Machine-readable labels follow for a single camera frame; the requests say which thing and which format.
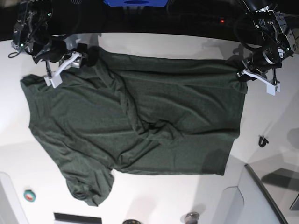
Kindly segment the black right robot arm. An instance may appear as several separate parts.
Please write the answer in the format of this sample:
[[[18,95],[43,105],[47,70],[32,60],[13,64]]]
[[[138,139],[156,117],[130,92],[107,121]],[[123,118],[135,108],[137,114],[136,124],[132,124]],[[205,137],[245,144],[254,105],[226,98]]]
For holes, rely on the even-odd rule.
[[[48,22],[52,16],[52,1],[22,0],[11,42],[15,51],[8,58],[25,53],[32,56],[35,63],[44,61],[47,71],[44,80],[48,86],[57,88],[63,82],[61,72],[68,67],[80,68],[89,56],[86,44],[80,43],[77,47],[68,49],[65,42],[78,29],[81,10],[78,10],[74,28],[64,35],[54,36],[48,32]]]

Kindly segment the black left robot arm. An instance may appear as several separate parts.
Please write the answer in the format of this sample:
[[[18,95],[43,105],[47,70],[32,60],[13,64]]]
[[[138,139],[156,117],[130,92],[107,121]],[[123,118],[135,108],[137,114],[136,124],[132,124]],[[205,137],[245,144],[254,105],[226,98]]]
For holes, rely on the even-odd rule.
[[[299,27],[298,16],[285,16],[273,0],[244,0],[242,3],[245,13],[236,20],[233,31],[237,40],[252,55],[242,60],[243,66],[237,72],[238,78],[242,82],[259,80],[266,85],[266,92],[274,96],[280,91],[276,70],[298,50],[293,34],[293,30]],[[246,17],[252,20],[264,40],[258,48],[249,46],[238,33]]]

